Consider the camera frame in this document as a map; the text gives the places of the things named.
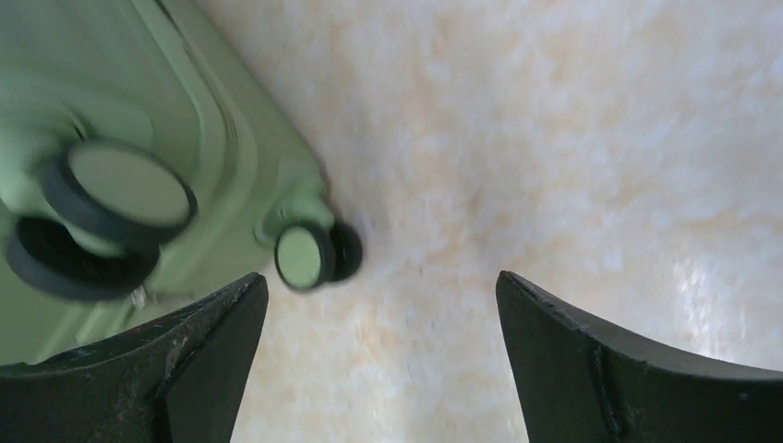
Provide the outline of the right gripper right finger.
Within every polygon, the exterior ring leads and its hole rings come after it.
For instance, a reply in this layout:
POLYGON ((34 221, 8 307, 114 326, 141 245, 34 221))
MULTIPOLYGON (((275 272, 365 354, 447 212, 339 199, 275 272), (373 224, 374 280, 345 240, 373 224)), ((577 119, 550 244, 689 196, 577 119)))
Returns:
POLYGON ((653 341, 503 271, 503 339, 528 438, 778 442, 782 375, 653 341))

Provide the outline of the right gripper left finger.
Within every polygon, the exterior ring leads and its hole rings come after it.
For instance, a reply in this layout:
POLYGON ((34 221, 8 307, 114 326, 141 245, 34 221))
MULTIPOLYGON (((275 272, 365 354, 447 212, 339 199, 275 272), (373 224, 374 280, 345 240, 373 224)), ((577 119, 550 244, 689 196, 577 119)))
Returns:
POLYGON ((251 273, 168 315, 1 369, 5 442, 227 442, 269 294, 251 273))

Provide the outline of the green suitcase blue lining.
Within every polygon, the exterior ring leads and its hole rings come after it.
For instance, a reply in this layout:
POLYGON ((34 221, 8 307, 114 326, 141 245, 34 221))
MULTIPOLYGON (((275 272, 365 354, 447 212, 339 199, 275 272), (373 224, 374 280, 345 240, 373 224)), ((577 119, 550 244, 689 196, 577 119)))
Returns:
POLYGON ((191 1, 1 5, 1 361, 37 364, 272 261, 353 277, 319 162, 191 1))

